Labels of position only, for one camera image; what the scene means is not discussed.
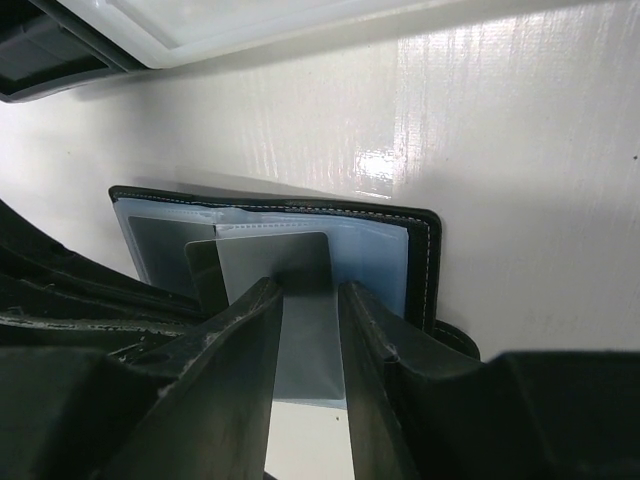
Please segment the black leather card holder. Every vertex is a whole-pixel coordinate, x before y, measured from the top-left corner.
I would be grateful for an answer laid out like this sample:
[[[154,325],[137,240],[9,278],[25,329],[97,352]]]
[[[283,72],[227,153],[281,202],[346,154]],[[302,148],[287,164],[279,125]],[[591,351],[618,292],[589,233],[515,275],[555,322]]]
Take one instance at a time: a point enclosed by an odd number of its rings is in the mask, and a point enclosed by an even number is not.
[[[471,358],[476,343],[458,328],[437,319],[442,225],[426,209],[311,198],[206,197],[132,186],[109,190],[126,243],[141,280],[155,288],[193,298],[195,286],[184,248],[201,237],[201,215],[208,230],[223,223],[221,210],[304,220],[362,221],[366,228],[399,234],[376,240],[371,234],[332,237],[333,271],[339,282],[358,281],[396,315],[444,345]]]

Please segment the silver grey card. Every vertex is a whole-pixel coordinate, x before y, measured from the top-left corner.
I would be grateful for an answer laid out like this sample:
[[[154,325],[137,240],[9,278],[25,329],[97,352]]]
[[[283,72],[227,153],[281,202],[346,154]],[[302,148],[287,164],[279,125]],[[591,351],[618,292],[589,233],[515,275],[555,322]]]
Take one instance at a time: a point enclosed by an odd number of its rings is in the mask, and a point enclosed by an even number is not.
[[[216,241],[231,301],[267,277],[283,291],[274,399],[346,407],[337,299],[327,235],[271,234]]]

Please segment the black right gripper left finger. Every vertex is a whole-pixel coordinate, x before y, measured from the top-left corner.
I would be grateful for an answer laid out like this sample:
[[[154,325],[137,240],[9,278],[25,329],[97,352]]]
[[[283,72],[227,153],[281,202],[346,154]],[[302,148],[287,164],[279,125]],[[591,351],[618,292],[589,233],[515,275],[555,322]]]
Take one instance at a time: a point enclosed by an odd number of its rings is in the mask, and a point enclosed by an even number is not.
[[[283,293],[227,309],[133,360],[1,345],[5,479],[260,479]]]

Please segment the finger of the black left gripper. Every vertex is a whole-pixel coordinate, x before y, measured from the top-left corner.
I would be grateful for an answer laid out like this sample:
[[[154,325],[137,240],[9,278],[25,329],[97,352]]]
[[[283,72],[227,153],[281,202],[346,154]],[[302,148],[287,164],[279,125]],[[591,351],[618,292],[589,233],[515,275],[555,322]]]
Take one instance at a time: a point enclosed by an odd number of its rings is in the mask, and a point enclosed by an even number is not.
[[[57,319],[206,318],[197,301],[65,248],[6,203],[1,204],[1,311]]]
[[[11,301],[1,306],[1,345],[90,348],[120,360],[133,360],[199,323],[198,312],[100,309],[87,304],[20,305]]]

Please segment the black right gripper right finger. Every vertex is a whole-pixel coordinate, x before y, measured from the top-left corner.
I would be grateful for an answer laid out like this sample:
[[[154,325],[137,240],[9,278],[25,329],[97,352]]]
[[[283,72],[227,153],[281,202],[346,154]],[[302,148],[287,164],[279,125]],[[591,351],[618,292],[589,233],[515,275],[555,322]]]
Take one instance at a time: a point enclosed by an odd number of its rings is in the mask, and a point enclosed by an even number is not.
[[[639,356],[515,351],[481,362],[338,292],[359,479],[635,479]]]

